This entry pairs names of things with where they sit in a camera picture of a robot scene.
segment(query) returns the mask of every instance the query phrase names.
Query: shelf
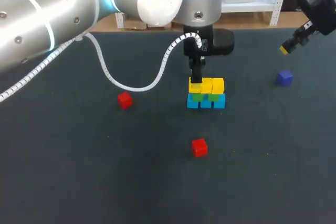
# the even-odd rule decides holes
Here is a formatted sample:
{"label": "shelf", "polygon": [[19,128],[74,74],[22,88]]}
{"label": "shelf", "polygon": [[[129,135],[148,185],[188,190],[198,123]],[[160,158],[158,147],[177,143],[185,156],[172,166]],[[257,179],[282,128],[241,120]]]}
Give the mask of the shelf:
{"label": "shelf", "polygon": [[257,0],[251,3],[222,3],[222,13],[273,12],[275,0]]}

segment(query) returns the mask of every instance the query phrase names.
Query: cyan cube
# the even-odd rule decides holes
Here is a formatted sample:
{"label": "cyan cube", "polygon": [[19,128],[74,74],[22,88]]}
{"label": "cyan cube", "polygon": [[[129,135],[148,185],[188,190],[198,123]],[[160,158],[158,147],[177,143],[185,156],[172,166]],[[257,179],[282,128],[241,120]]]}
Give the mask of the cyan cube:
{"label": "cyan cube", "polygon": [[201,108],[211,109],[212,102],[208,100],[208,94],[204,95],[203,102],[201,102]]}
{"label": "cyan cube", "polygon": [[293,82],[293,75],[290,71],[282,71],[278,73],[277,84],[280,86],[290,86]]}
{"label": "cyan cube", "polygon": [[225,94],[219,95],[219,101],[214,102],[214,109],[224,109],[225,108]]}
{"label": "cyan cube", "polygon": [[193,94],[188,94],[187,107],[189,109],[198,109],[198,102],[193,101]]}

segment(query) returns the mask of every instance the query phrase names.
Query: gray fabric surface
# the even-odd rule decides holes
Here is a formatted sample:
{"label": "gray fabric surface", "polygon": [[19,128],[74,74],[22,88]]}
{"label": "gray fabric surface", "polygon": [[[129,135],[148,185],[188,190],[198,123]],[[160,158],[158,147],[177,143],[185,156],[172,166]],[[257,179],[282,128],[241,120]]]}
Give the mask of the gray fabric surface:
{"label": "gray fabric surface", "polygon": [[[282,56],[291,34],[236,31],[234,53],[208,59],[224,110],[186,108],[182,45],[127,111],[91,42],[72,45],[0,104],[0,223],[335,223],[336,37]],[[95,35],[112,75],[141,87],[179,34]],[[39,61],[2,74],[1,90]],[[275,85],[282,70],[292,86]]]}

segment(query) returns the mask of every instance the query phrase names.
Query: metal bolt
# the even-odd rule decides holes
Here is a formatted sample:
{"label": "metal bolt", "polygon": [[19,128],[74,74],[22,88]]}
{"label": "metal bolt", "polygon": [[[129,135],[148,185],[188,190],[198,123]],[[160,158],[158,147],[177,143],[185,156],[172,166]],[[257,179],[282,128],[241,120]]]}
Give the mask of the metal bolt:
{"label": "metal bolt", "polygon": [[203,18],[203,13],[201,13],[201,12],[195,13],[195,18],[197,18],[197,19]]}
{"label": "metal bolt", "polygon": [[3,19],[7,18],[7,13],[0,12],[0,18],[3,18]]}
{"label": "metal bolt", "polygon": [[21,43],[22,43],[22,37],[17,36],[17,37],[15,38],[15,43],[17,43],[17,44],[21,44]]}

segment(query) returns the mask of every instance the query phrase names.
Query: robotic arm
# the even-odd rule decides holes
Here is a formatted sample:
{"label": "robotic arm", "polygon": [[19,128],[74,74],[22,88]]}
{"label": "robotic arm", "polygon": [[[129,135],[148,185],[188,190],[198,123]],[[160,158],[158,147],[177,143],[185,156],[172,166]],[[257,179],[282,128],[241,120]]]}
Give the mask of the robotic arm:
{"label": "robotic arm", "polygon": [[234,37],[216,41],[213,23],[221,14],[222,0],[0,0],[0,71],[52,51],[56,46],[83,36],[99,20],[123,12],[147,24],[162,26],[176,18],[185,32],[198,33],[202,50],[186,40],[192,81],[202,82],[205,57],[229,54]]}
{"label": "robotic arm", "polygon": [[283,54],[290,54],[296,45],[304,46],[309,37],[316,32],[328,35],[336,29],[336,0],[297,0],[299,6],[309,21],[297,29],[293,37],[285,41],[280,50]]}

